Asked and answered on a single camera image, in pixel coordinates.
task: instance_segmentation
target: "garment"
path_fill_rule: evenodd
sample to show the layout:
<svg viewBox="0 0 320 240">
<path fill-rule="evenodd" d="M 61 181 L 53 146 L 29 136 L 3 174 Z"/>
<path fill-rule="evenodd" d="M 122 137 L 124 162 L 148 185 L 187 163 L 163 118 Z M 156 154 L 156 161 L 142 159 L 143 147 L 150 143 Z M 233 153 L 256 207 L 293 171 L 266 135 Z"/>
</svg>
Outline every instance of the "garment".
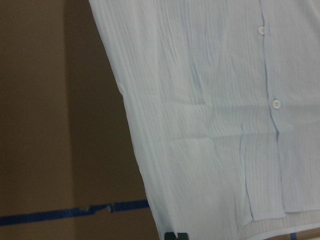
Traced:
<svg viewBox="0 0 320 240">
<path fill-rule="evenodd" d="M 158 229 L 320 227 L 320 0 L 89 0 Z"/>
</svg>

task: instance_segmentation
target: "white button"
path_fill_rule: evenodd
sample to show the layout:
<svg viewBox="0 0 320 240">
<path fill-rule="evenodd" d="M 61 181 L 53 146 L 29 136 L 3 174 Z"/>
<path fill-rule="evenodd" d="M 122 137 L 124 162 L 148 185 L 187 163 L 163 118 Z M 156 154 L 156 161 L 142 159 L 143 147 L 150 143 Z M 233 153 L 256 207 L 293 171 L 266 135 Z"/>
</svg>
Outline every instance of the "white button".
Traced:
<svg viewBox="0 0 320 240">
<path fill-rule="evenodd" d="M 280 101 L 279 100 L 274 100 L 272 102 L 272 106 L 273 106 L 274 109 L 280 108 Z"/>
<path fill-rule="evenodd" d="M 260 26 L 258 28 L 258 32 L 261 34 L 261 35 L 265 35 L 265 27 L 264 26 Z"/>
</svg>

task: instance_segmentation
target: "black object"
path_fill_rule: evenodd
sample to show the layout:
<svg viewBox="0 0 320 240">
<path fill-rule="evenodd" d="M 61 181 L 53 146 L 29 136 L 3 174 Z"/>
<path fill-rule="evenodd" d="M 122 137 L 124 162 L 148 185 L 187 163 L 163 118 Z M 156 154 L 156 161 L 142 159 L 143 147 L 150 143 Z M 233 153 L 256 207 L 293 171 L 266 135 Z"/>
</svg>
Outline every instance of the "black object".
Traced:
<svg viewBox="0 0 320 240">
<path fill-rule="evenodd" d="M 164 234 L 164 240 L 189 240 L 188 233 L 178 232 L 178 238 L 174 232 L 166 232 Z"/>
</svg>

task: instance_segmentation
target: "blue tape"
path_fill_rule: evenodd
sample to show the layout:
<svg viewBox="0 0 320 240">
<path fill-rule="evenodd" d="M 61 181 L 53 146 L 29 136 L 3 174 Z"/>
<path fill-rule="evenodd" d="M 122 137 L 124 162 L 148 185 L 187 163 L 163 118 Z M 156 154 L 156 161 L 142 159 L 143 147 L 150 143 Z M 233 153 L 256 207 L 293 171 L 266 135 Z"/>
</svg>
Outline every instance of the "blue tape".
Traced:
<svg viewBox="0 0 320 240">
<path fill-rule="evenodd" d="M 138 201 L 128 201 L 128 202 L 117 202 L 112 204 L 102 204 L 90 206 L 87 210 L 83 210 L 79 207 L 64 209 L 64 210 L 55 210 L 55 211 L 46 211 L 46 212 L 37 212 L 30 214 L 21 214 L 21 215 L 11 215 L 0 217 L 0 227 L 14 224 L 27 224 L 34 222 L 42 222 L 49 220 L 65 219 L 65 218 L 74 218 L 74 217 L 83 217 L 94 215 L 97 211 L 107 209 L 110 213 L 129 211 L 135 209 L 148 208 L 149 204 L 147 200 L 138 200 Z"/>
<path fill-rule="evenodd" d="M 290 240 L 297 240 L 297 234 L 294 233 L 290 233 Z"/>
</svg>

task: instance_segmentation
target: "brown surface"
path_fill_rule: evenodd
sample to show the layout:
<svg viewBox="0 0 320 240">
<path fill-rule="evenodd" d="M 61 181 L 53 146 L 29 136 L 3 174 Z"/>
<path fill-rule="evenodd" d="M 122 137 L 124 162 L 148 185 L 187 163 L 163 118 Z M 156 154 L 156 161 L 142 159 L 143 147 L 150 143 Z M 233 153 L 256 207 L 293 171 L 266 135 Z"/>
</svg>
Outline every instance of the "brown surface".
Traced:
<svg viewBox="0 0 320 240">
<path fill-rule="evenodd" d="M 0 216 L 145 199 L 88 1 L 3 0 L 0 9 Z M 158 233 L 147 208 L 0 227 L 0 239 L 156 240 Z"/>
</svg>

